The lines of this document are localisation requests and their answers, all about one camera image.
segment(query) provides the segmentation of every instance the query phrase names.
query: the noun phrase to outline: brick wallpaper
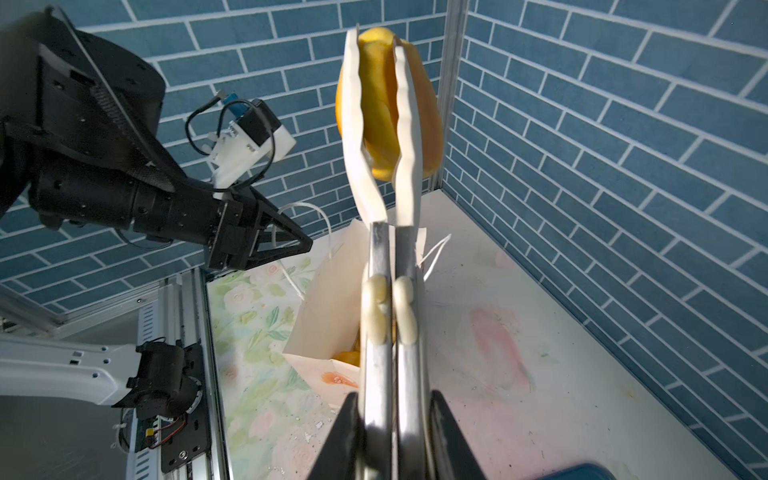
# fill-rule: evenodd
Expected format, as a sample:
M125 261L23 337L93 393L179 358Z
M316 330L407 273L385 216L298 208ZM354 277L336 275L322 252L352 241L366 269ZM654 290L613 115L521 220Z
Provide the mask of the brick wallpaper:
M4 2L2 23L48 2ZM140 55L165 78L158 138L188 175L212 168L184 137L184 119L218 89L260 97L296 138L290 156L257 188L278 207L308 201L334 227L357 216L344 172L334 101L347 28L385 25L419 47L437 90L446 0L61 0L84 31ZM216 128L218 108L192 123L196 140ZM380 185L394 202L389 184ZM314 237L325 222L289 210ZM132 240L141 235L127 233ZM201 264L202 249L176 243L146 252L112 230L67 223L42 227L24 198L0 220L0 284L56 313L67 313Z
M443 188L768 478L768 2L472 0Z

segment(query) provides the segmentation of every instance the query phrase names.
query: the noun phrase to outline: table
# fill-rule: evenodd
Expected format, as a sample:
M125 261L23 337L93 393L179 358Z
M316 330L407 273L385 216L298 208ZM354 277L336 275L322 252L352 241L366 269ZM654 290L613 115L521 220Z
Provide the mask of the table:
M429 376L488 478L595 462L618 480L733 475L442 192L422 200ZM306 288L327 253L285 259ZM234 478L304 478L335 412L280 355L299 308L273 265L208 285Z

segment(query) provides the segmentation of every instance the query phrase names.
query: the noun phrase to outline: yellow food item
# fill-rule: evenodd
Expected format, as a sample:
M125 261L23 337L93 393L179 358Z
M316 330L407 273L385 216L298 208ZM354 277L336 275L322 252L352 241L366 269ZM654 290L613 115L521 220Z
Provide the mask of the yellow food item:
M392 46L399 41L406 50L411 70L419 121L422 131L424 177L434 174L442 161L442 121L437 109L435 90L416 47L398 38L384 27L371 28L357 40L360 50L360 84L362 86L363 140L373 159L373 176L390 181L400 146L397 141L397 79ZM342 82L336 89L336 123L343 136L341 123Z
M333 356L334 360L360 366L360 352L341 352Z

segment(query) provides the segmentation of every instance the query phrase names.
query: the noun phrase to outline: paper bag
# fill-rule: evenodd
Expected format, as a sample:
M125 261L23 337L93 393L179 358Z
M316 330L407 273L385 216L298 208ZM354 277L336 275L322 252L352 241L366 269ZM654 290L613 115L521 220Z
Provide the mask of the paper bag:
M301 378L332 408L339 408L349 392L359 385L360 368L334 360L334 355L350 351L360 327L362 272L369 257L369 231L359 220L341 232L341 241L331 260L320 264L304 301L283 357ZM419 229L416 259L424 252L426 229ZM395 227L389 232L390 258L394 272ZM315 242L313 248L325 248Z

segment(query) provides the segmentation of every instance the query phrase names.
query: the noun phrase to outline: tongs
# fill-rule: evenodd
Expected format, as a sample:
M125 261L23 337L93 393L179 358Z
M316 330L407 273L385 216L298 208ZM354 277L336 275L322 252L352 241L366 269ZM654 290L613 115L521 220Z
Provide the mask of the tongs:
M401 156L392 177L396 195L395 272L392 275L386 206L372 175L362 137L358 36L358 28L347 32L341 74L344 164L358 211L370 232L368 268L362 279L358 399L362 441L356 477L391 478L392 457L396 455L398 478L426 478L432 469L427 434L429 387L420 322L423 279L416 265L423 175L419 109L406 50L396 40L392 54ZM397 325L394 349L393 316ZM392 447L393 431L396 448Z

